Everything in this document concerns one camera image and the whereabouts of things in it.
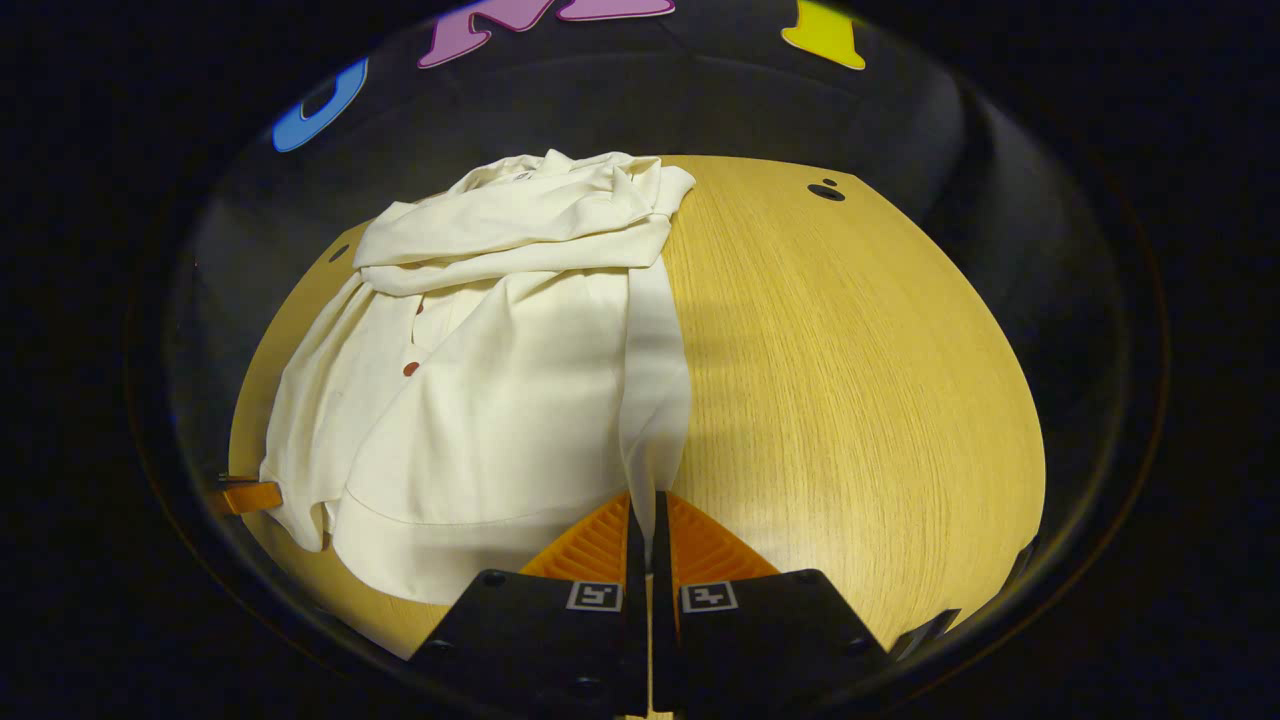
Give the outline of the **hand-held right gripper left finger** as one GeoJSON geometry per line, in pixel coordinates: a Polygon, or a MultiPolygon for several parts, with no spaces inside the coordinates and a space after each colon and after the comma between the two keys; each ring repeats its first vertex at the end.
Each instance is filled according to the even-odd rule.
{"type": "Polygon", "coordinates": [[[513,717],[641,717],[646,610],[644,539],[622,493],[521,570],[481,570],[410,662],[513,717]]]}

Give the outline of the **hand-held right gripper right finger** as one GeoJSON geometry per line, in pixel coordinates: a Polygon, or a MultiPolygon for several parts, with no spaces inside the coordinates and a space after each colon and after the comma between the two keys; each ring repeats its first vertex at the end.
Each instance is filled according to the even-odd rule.
{"type": "Polygon", "coordinates": [[[652,707],[675,716],[883,716],[873,680],[957,611],[882,644],[831,579],[781,571],[708,514],[662,493],[653,541],[652,707]]]}

